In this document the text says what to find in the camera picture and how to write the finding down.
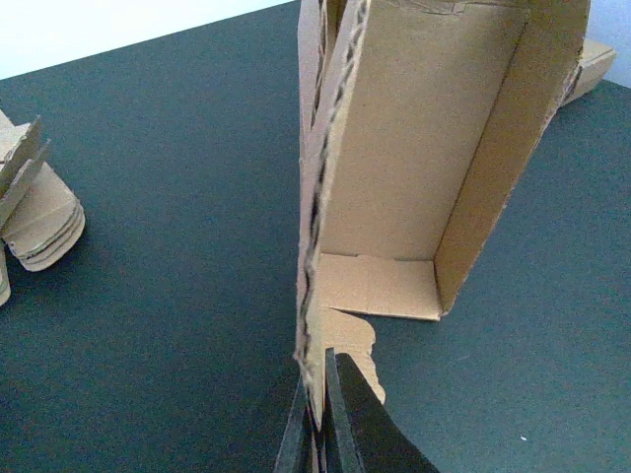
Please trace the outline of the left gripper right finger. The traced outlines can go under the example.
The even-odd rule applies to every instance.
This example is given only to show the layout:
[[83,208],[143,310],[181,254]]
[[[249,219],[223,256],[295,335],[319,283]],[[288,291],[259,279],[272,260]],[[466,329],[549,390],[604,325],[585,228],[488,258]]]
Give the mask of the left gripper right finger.
[[324,445],[328,472],[436,472],[396,426],[356,363],[325,352]]

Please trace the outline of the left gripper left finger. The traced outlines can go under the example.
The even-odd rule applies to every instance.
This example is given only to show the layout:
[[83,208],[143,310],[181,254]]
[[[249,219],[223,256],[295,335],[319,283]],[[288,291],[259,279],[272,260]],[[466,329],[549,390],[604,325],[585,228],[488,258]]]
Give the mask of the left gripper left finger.
[[297,382],[273,473],[311,471],[311,417],[302,380]]

